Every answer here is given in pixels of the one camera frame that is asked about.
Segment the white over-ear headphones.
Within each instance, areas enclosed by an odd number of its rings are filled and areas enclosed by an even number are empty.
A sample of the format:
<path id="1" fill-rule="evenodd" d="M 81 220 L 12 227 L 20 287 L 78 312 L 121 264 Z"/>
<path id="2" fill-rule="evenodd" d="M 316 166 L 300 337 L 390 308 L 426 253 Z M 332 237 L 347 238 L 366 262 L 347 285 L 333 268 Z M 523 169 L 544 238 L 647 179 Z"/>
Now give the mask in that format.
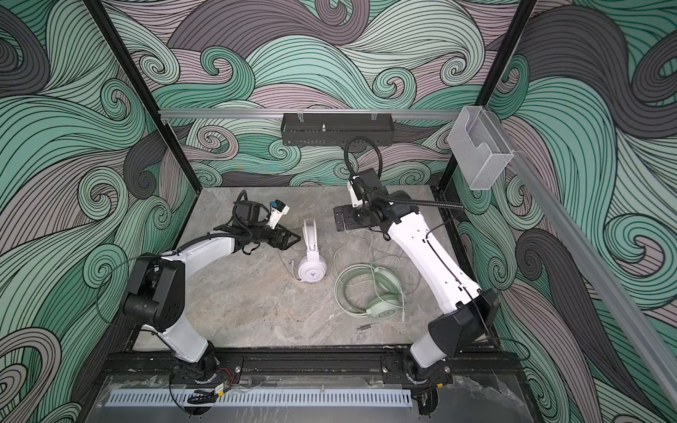
<path id="1" fill-rule="evenodd" d="M 326 261 L 321 257 L 318 245 L 317 222 L 303 222 L 303 241 L 306 245 L 306 256 L 297 267 L 298 278 L 302 282 L 314 284 L 322 280 L 327 273 Z"/>

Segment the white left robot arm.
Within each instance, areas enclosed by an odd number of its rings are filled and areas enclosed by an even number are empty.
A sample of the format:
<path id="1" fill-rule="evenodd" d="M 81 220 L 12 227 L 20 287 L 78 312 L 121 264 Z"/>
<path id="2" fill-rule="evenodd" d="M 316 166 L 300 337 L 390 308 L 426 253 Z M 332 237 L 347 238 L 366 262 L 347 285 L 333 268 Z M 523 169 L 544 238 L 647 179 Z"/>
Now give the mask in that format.
<path id="1" fill-rule="evenodd" d="M 138 258 L 121 301 L 121 312 L 157 336 L 205 384 L 217 373 L 218 363 L 213 344 L 195 330 L 184 313 L 187 282 L 209 264 L 243 251 L 250 243 L 288 250 L 299 241 L 299 234 L 280 224 L 215 227 L 175 250 Z"/>

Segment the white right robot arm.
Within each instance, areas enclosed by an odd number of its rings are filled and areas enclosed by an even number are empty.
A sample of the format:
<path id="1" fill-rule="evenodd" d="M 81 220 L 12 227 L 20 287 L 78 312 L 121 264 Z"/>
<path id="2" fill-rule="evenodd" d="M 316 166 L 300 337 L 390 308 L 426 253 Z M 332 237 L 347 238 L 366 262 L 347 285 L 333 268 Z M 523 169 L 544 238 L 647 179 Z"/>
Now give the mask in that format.
<path id="1" fill-rule="evenodd" d="M 417 368 L 453 357 L 488 334 L 499 308 L 496 293 L 481 288 L 458 266 L 417 207 L 395 204 L 381 210 L 346 204 L 335 207 L 334 213 L 340 232 L 379 227 L 407 254 L 435 296 L 442 315 L 428 324 L 427 332 L 410 348 Z"/>

